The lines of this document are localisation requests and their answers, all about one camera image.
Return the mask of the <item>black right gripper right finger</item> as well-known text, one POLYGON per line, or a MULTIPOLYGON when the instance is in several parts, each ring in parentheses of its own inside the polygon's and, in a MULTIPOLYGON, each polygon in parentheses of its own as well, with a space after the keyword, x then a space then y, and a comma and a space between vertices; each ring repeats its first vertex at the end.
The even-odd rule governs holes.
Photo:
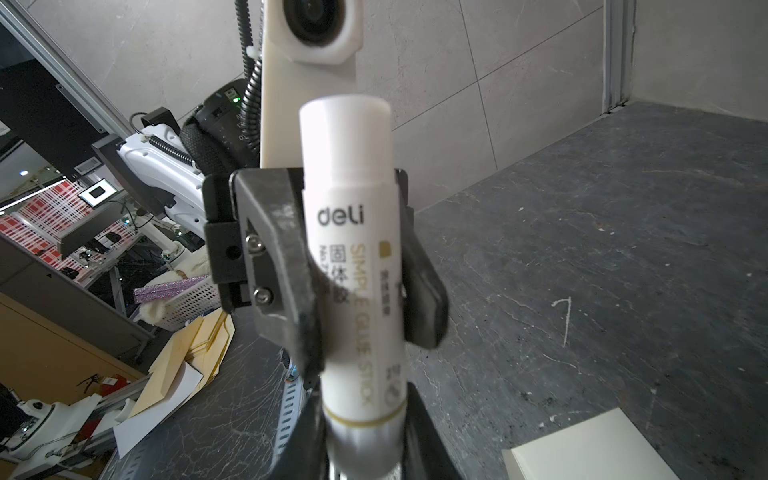
POLYGON ((412 480, 462 479, 413 383, 407 384, 401 478, 412 480))

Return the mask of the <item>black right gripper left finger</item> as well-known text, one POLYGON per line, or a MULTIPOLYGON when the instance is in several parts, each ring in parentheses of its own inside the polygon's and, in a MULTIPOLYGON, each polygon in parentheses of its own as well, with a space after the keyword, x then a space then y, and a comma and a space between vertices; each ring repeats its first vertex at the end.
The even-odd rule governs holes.
POLYGON ((269 479, 326 480, 328 477, 326 421, 321 394, 315 391, 308 396, 269 479))

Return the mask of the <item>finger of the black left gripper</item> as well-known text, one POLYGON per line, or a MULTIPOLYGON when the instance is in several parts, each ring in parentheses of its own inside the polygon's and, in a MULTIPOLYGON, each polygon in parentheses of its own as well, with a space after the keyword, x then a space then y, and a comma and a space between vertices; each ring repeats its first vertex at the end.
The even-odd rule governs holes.
POLYGON ((423 349, 437 349, 449 324, 447 289, 414 229, 414 210, 407 205, 408 175, 395 170, 400 192, 400 227, 405 339, 423 349))

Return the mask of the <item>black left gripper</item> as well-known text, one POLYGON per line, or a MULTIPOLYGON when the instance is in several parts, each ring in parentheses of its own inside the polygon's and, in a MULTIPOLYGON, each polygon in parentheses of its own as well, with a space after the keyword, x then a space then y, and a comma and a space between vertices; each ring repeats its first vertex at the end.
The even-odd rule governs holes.
POLYGON ((245 313, 257 332, 315 380, 324 356, 300 190, 296 168, 209 175, 202 185, 204 232, 223 310, 251 305, 245 313))

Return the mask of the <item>white paper envelope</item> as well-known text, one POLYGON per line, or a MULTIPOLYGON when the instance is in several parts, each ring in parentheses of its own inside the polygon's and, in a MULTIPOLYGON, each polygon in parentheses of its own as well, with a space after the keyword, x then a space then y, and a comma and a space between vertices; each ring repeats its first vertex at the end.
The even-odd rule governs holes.
POLYGON ((511 479, 677 477, 619 408, 502 454, 511 479))

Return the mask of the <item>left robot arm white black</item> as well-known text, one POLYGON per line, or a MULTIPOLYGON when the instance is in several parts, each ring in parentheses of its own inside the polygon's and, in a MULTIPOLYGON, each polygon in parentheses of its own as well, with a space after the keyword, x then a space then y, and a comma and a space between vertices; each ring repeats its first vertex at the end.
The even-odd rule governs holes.
POLYGON ((393 165, 390 118, 368 95, 308 102, 299 168, 243 169, 193 122, 179 145, 157 124, 95 151, 145 208, 191 198, 223 309, 302 374, 390 383, 407 344, 440 345, 449 310, 393 165))

